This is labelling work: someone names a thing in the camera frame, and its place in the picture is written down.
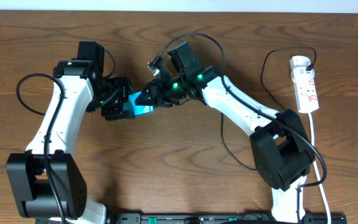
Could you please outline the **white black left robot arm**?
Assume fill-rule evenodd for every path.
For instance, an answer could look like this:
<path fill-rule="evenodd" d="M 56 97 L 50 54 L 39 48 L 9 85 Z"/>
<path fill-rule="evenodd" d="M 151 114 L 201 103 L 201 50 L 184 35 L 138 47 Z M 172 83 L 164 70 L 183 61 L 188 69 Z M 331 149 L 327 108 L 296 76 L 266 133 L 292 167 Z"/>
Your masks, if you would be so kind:
<path fill-rule="evenodd" d="M 53 69 L 53 95 L 37 134 L 6 170 L 19 215 L 39 223 L 110 223 L 106 205 L 88 198 L 75 163 L 75 144 L 85 113 L 101 109 L 108 121 L 134 118 L 126 77 L 103 75 L 107 50 L 81 41 L 76 58 Z"/>

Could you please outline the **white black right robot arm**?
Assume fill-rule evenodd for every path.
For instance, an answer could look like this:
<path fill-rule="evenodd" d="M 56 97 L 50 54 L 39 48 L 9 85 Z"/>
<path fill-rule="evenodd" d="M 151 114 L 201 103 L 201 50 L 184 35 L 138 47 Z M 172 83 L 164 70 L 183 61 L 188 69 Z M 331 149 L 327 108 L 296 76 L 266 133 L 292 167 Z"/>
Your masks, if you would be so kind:
<path fill-rule="evenodd" d="M 163 59 L 149 63 L 154 79 L 135 99 L 137 106 L 169 108 L 189 97 L 200 100 L 240 127 L 250 138 L 255 168 L 272 188 L 272 216 L 278 222 L 295 223 L 305 216 L 298 188 L 306 182 L 315 160 L 300 117 L 283 113 L 246 95 L 214 66 L 205 67 L 188 42 L 168 51 L 177 77 L 163 66 Z"/>

